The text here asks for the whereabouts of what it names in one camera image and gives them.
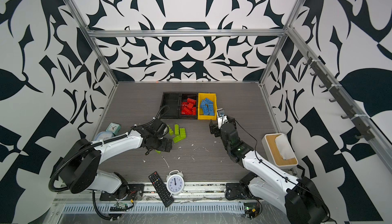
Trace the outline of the red lego brick cluster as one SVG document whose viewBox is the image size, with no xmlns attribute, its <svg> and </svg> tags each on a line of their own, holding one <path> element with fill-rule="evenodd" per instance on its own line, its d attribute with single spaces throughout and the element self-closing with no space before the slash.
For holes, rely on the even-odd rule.
<svg viewBox="0 0 392 224">
<path fill-rule="evenodd" d="M 197 104 L 197 101 L 194 99 L 191 99 L 191 98 L 188 98 L 186 102 L 187 102 L 186 107 L 190 110 L 192 110 L 195 107 L 195 105 Z"/>
</svg>

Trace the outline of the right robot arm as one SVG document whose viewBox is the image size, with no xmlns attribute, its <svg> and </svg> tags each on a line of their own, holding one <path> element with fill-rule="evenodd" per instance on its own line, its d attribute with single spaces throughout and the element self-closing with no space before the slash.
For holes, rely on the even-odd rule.
<svg viewBox="0 0 392 224">
<path fill-rule="evenodd" d="M 229 158 L 249 171 L 240 184 L 252 197 L 281 210 L 292 224 L 321 224 L 329 220 L 330 211 L 315 184 L 307 177 L 299 179 L 284 172 L 242 141 L 234 118 L 211 120 L 209 130 L 221 139 Z"/>
</svg>

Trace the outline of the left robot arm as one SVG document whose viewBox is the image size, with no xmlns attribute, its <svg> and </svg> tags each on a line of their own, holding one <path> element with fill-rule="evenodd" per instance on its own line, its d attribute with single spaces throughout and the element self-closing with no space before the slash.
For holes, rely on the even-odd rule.
<svg viewBox="0 0 392 224">
<path fill-rule="evenodd" d="M 100 164 L 133 149 L 145 148 L 147 153 L 170 152 L 173 140 L 166 137 L 168 133 L 168 125 L 155 118 L 109 139 L 80 139 L 56 166 L 48 188 L 51 192 L 69 190 L 73 194 L 85 190 L 103 191 L 123 199 L 129 193 L 128 182 L 119 173 L 100 170 Z"/>
</svg>

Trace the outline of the small green square clock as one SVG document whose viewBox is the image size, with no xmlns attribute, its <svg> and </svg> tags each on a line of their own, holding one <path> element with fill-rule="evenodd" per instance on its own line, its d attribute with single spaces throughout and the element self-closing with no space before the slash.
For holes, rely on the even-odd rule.
<svg viewBox="0 0 392 224">
<path fill-rule="evenodd" d="M 106 129 L 106 132 L 111 132 L 113 135 L 116 136 L 119 133 L 120 129 L 121 129 L 120 124 L 110 123 Z"/>
</svg>

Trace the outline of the yellow bin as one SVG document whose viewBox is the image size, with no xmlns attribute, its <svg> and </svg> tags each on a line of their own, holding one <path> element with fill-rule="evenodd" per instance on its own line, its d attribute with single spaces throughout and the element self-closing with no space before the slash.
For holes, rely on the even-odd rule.
<svg viewBox="0 0 392 224">
<path fill-rule="evenodd" d="M 213 105 L 214 105 L 214 111 L 215 111 L 215 115 L 214 116 L 204 116 L 203 115 L 203 110 L 200 107 L 201 105 L 201 101 L 204 100 L 205 98 L 210 99 L 211 101 L 213 101 Z M 217 99 L 216 99 L 216 94 L 215 93 L 199 93 L 198 94 L 198 120 L 216 120 L 217 119 L 217 103 L 216 103 Z"/>
</svg>

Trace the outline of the black left bin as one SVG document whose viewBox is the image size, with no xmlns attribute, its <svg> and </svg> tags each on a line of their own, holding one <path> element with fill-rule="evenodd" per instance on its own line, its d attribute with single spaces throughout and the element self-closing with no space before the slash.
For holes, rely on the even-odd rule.
<svg viewBox="0 0 392 224">
<path fill-rule="evenodd" d="M 166 106 L 160 112 L 160 118 L 179 119 L 180 116 L 180 93 L 163 92 L 160 107 Z"/>
</svg>

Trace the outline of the black bin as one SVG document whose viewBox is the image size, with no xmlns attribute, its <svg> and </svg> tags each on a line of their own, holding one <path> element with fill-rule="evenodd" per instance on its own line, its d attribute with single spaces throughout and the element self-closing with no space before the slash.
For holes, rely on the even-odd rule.
<svg viewBox="0 0 392 224">
<path fill-rule="evenodd" d="M 183 102 L 186 102 L 188 98 L 194 99 L 197 101 L 195 107 L 197 108 L 197 115 L 181 115 L 181 105 Z M 198 118 L 198 94 L 197 93 L 182 93 L 180 94 L 180 106 L 179 106 L 179 118 L 180 119 L 197 119 Z"/>
<path fill-rule="evenodd" d="M 166 106 L 160 112 L 160 118 L 179 119 L 180 116 L 180 93 L 163 92 L 160 107 Z"/>
</svg>

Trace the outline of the black middle bin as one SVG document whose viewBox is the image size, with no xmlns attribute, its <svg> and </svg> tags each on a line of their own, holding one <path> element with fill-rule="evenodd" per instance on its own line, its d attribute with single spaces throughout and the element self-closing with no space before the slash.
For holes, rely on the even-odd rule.
<svg viewBox="0 0 392 224">
<path fill-rule="evenodd" d="M 197 108 L 197 115 L 181 115 L 181 105 L 183 102 L 186 102 L 188 98 L 194 99 L 197 101 L 195 107 Z M 182 93 L 180 94 L 180 106 L 179 106 L 179 118 L 180 119 L 197 119 L 198 118 L 198 94 L 197 93 Z"/>
</svg>

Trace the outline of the blue square clock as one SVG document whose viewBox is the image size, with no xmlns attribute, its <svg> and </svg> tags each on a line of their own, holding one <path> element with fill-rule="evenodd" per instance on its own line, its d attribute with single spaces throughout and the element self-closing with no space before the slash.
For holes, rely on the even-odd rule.
<svg viewBox="0 0 392 224">
<path fill-rule="evenodd" d="M 106 140 L 106 139 L 110 139 L 114 137 L 114 134 L 112 132 L 100 132 L 96 135 L 96 137 L 94 138 L 94 141 L 100 141 L 100 140 Z"/>
</svg>

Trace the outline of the white twin-bell alarm clock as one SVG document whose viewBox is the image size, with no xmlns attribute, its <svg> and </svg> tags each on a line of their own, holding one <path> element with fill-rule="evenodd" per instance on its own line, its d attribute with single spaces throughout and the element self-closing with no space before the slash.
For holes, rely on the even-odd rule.
<svg viewBox="0 0 392 224">
<path fill-rule="evenodd" d="M 179 170 L 169 172 L 166 176 L 166 188 L 172 195 L 179 195 L 185 187 L 184 175 Z"/>
</svg>

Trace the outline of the white wooden-top tray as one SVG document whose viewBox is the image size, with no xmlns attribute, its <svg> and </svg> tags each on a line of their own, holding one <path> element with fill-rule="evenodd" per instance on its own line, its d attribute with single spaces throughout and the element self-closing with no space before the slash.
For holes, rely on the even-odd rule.
<svg viewBox="0 0 392 224">
<path fill-rule="evenodd" d="M 291 169 L 298 165 L 297 157 L 285 134 L 266 134 L 262 139 L 262 144 L 268 161 L 276 167 Z"/>
</svg>

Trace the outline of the black remote control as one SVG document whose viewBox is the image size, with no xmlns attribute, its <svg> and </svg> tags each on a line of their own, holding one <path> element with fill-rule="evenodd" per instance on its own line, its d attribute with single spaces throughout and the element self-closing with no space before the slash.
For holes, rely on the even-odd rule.
<svg viewBox="0 0 392 224">
<path fill-rule="evenodd" d="M 174 202 L 174 198 L 171 196 L 172 194 L 168 191 L 159 174 L 157 172 L 153 172 L 149 175 L 149 179 L 164 206 L 166 208 L 169 207 Z"/>
</svg>

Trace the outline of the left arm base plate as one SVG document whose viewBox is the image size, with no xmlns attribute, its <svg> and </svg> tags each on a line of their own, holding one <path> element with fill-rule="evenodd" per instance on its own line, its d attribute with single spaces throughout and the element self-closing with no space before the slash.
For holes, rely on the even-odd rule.
<svg viewBox="0 0 392 224">
<path fill-rule="evenodd" d="M 130 201 L 141 198 L 144 195 L 144 184 L 124 184 L 114 193 L 103 191 L 100 201 Z"/>
</svg>

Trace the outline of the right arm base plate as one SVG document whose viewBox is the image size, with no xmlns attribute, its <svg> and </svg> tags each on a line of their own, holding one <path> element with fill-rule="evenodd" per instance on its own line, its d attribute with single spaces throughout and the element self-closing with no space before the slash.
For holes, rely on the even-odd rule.
<svg viewBox="0 0 392 224">
<path fill-rule="evenodd" d="M 253 199 L 254 195 L 249 189 L 249 185 L 245 183 L 227 183 L 225 198 L 233 201 L 236 199 Z"/>
</svg>

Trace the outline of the wall hook rail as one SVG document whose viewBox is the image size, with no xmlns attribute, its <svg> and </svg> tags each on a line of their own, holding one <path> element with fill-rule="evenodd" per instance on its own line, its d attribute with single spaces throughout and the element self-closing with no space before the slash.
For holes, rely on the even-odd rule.
<svg viewBox="0 0 392 224">
<path fill-rule="evenodd" d="M 326 89 L 333 98 L 329 101 L 331 103 L 338 103 L 341 109 L 344 111 L 342 119 L 348 119 L 352 122 L 355 128 L 360 133 L 356 136 L 357 139 L 365 139 L 370 141 L 375 138 L 372 132 L 372 127 L 368 116 L 357 106 L 353 98 L 348 94 L 342 84 L 340 84 L 333 74 L 325 67 L 321 60 L 316 60 L 311 57 L 304 63 L 308 65 L 314 71 L 312 76 L 318 77 L 322 85 L 320 88 Z"/>
</svg>

